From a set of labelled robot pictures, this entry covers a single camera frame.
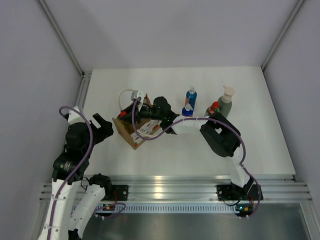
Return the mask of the yellow dish soap bottle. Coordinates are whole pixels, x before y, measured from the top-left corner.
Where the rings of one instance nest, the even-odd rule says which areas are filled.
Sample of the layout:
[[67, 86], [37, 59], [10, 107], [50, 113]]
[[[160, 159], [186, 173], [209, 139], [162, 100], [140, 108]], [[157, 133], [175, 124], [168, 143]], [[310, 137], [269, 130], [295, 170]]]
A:
[[119, 115], [117, 116], [117, 118], [118, 119], [121, 119], [122, 117], [125, 117], [127, 115], [127, 112], [126, 111], [121, 111], [120, 113], [119, 113]]

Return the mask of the watermelon print jute bag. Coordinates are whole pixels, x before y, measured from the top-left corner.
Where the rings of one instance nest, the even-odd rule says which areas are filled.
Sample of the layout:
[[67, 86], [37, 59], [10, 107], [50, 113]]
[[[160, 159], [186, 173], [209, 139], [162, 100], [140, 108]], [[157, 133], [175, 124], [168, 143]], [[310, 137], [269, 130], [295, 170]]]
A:
[[[121, 95], [124, 92], [132, 92], [135, 91], [135, 89], [124, 89], [122, 90], [118, 95], [118, 105], [120, 112], [124, 109], [121, 106]], [[150, 99], [148, 95], [146, 94], [144, 98], [144, 104], [147, 104], [149, 106], [152, 106]], [[122, 122], [118, 119], [118, 116], [116, 118], [112, 118], [113, 123], [115, 124], [116, 130], [121, 135], [121, 137], [134, 149], [136, 150], [139, 146], [141, 146], [144, 143], [144, 140], [141, 139], [136, 132], [134, 131], [133, 125], [130, 123]], [[141, 120], [140, 123], [135, 124], [136, 130], [138, 133], [143, 136], [144, 138], [152, 138], [157, 135], [157, 131], [160, 129], [160, 120], [151, 120], [144, 118]]]

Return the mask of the blue orange pump bottle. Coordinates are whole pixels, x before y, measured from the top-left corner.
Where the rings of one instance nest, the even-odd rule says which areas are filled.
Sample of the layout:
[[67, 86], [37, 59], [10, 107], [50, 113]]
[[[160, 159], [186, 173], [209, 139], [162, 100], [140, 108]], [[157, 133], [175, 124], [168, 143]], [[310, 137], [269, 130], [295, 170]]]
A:
[[189, 103], [187, 103], [182, 108], [182, 111], [181, 111], [181, 115], [184, 116], [184, 117], [192, 117], [193, 113], [194, 113], [194, 109]]

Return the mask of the green dish soap bottle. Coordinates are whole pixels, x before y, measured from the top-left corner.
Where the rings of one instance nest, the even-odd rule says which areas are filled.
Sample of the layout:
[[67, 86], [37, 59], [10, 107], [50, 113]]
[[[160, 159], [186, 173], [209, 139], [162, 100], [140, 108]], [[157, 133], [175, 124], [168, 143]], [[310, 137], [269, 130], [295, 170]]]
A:
[[219, 113], [219, 112], [220, 112], [220, 104], [218, 101], [215, 101], [212, 103], [212, 105], [210, 105], [206, 109], [204, 116], [209, 117], [209, 116], [212, 116], [214, 113]]

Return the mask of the grey-green pump soap bottle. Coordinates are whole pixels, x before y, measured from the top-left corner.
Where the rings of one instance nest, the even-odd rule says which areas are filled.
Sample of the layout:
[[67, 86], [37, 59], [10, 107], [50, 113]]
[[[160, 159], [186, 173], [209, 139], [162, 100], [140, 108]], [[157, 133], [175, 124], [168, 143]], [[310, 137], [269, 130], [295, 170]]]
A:
[[219, 103], [219, 112], [222, 114], [225, 118], [228, 117], [231, 108], [232, 108], [232, 97], [236, 93], [235, 89], [230, 86], [223, 86], [224, 93], [219, 99], [217, 100]]

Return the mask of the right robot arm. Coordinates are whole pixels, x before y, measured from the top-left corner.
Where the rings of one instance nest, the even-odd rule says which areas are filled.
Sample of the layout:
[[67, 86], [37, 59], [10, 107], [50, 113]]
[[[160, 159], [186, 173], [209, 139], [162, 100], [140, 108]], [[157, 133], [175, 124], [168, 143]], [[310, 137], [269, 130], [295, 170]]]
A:
[[244, 167], [246, 147], [241, 133], [222, 114], [215, 112], [205, 117], [187, 117], [174, 113], [163, 96], [155, 98], [152, 105], [142, 102], [140, 97], [131, 99], [132, 104], [121, 110], [117, 118], [130, 124], [134, 132], [138, 131], [137, 124], [148, 119], [160, 121], [163, 134], [201, 133], [213, 153], [227, 160], [230, 183], [217, 186], [220, 201], [263, 199], [261, 186]]

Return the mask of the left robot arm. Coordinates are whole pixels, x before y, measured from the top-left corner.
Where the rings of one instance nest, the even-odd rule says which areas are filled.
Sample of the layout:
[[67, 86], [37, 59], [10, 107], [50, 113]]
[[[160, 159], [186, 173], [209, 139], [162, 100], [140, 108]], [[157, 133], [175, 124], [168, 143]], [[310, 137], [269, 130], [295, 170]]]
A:
[[84, 197], [72, 209], [94, 146], [112, 136], [114, 131], [112, 123], [98, 113], [92, 117], [100, 127], [74, 111], [65, 117], [69, 127], [63, 152], [53, 163], [50, 203], [40, 240], [81, 240], [98, 203], [113, 194], [111, 179], [95, 174], [89, 179]]

